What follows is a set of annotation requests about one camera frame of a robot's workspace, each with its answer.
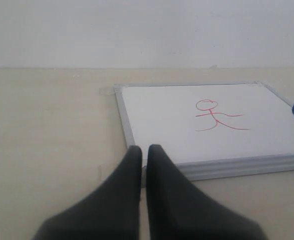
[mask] white board surface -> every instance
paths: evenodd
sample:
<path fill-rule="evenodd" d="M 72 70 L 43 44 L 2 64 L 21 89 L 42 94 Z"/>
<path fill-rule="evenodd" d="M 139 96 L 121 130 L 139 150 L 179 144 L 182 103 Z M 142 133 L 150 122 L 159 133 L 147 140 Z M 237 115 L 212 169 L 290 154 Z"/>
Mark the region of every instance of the white board surface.
<path fill-rule="evenodd" d="M 144 159 L 151 144 L 176 164 L 294 154 L 291 106 L 262 84 L 130 86 L 122 96 Z"/>

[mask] whiteboard frame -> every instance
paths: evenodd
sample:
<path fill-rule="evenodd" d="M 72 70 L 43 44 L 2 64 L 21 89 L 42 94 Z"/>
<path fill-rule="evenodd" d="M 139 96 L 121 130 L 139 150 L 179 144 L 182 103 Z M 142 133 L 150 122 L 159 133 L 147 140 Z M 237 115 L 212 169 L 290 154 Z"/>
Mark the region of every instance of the whiteboard frame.
<path fill-rule="evenodd" d="M 205 86 L 205 85 L 239 85 L 257 84 L 266 87 L 278 98 L 292 107 L 292 103 L 281 96 L 275 89 L 261 81 L 249 82 L 185 82 L 185 83 L 132 83 L 115 84 L 114 90 L 117 99 L 119 114 L 127 147 L 135 145 L 129 117 L 124 103 L 122 89 L 127 87 L 166 87 L 166 86 Z M 191 181 L 225 178 L 243 175 L 264 174 L 294 170 L 294 154 L 263 155 L 255 157 L 240 157 L 231 159 L 218 159 L 210 161 L 197 161 L 191 159 L 188 163 L 177 164 L 177 167 Z"/>

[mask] white wall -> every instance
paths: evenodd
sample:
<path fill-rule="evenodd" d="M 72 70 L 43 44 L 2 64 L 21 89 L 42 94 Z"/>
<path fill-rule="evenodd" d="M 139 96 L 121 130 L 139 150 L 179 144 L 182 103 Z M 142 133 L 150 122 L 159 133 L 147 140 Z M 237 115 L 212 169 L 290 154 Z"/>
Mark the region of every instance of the white wall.
<path fill-rule="evenodd" d="M 294 67 L 294 0 L 0 0 L 0 67 Z"/>

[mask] red marker drawing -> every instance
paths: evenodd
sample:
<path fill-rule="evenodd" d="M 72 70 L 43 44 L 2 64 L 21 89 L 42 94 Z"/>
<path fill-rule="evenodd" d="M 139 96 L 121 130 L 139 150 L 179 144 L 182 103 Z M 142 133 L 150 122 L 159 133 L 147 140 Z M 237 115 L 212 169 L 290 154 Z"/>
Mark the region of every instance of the red marker drawing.
<path fill-rule="evenodd" d="M 215 126 L 213 126 L 211 128 L 203 129 L 203 130 L 196 130 L 196 132 L 202 132 L 202 131 L 207 131 L 207 130 L 210 130 L 210 129 L 214 129 L 215 127 L 218 126 L 218 124 L 222 124 L 222 125 L 224 125 L 224 126 L 226 126 L 228 128 L 235 129 L 235 130 L 249 130 L 247 128 L 232 127 L 232 126 L 229 126 L 229 125 L 224 124 L 221 121 L 219 121 L 214 115 L 223 114 L 223 115 L 226 115 L 228 117 L 239 117 L 239 116 L 242 116 L 242 114 L 241 115 L 228 115 L 228 114 L 225 114 L 225 113 L 222 113 L 222 112 L 213 112 L 212 110 L 217 106 L 218 106 L 218 103 L 216 101 L 212 101 L 212 100 L 209 100 L 209 99 L 204 99 L 204 100 L 201 100 L 201 101 L 196 103 L 196 108 L 198 110 L 200 110 L 200 111 L 209 111 L 209 113 L 197 115 L 196 117 L 202 117 L 202 116 L 206 116 L 206 115 L 211 115 L 213 117 L 213 119 L 216 121 Z"/>

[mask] table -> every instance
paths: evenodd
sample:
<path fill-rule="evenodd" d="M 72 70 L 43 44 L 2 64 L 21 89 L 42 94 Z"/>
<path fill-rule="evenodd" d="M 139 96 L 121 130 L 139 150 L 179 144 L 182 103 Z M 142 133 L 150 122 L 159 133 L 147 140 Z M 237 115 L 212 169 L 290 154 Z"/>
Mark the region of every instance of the table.
<path fill-rule="evenodd" d="M 294 101 L 294 68 L 0 69 L 0 240 L 29 240 L 48 217 L 92 192 L 126 151 L 111 86 L 264 81 Z M 294 171 L 195 182 L 294 240 Z M 145 191 L 141 239 L 149 239 Z"/>

